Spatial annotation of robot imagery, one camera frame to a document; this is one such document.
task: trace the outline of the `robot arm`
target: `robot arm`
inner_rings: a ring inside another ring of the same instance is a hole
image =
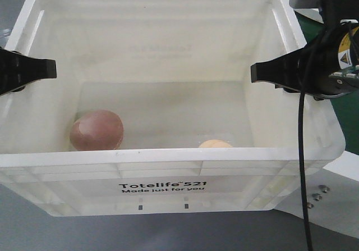
[[[359,0],[290,0],[293,8],[318,7],[324,33],[311,64],[306,93],[316,99],[338,98],[359,89]],[[266,81],[300,92],[315,40],[304,48],[251,66],[252,82]]]

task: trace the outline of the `tan ball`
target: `tan ball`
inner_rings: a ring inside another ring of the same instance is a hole
[[[230,148],[233,147],[224,140],[206,140],[199,148]]]

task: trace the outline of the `ball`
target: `ball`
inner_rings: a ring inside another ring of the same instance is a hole
[[[199,148],[230,148],[233,147],[224,140],[206,140]]]
[[[114,150],[123,139],[123,125],[114,112],[99,109],[73,123],[70,142],[79,151]]]

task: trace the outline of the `gray floor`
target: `gray floor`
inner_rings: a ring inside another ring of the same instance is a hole
[[[24,0],[0,0],[0,30]],[[315,250],[359,250],[359,240],[312,225]],[[51,217],[0,185],[0,250],[306,250],[302,220],[280,211]]]

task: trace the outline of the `green surface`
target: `green surface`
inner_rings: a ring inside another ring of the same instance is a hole
[[[322,28],[322,24],[299,13],[296,15],[306,40],[310,41],[316,37]],[[359,154],[359,92],[333,99],[332,105],[346,137],[346,150]]]

